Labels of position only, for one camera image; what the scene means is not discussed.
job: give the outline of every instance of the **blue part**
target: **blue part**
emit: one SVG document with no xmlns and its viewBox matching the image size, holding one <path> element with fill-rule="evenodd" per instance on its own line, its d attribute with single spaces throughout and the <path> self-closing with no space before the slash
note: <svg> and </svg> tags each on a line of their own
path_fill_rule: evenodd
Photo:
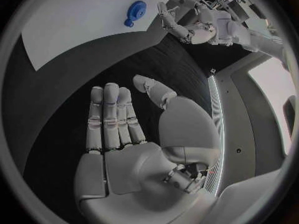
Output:
<svg viewBox="0 0 299 224">
<path fill-rule="evenodd" d="M 136 21 L 143 17 L 146 13 L 147 4 L 144 1 L 136 1 L 134 2 L 127 13 L 128 19 L 125 21 L 125 26 L 132 27 L 134 26 L 133 21 Z"/>
</svg>

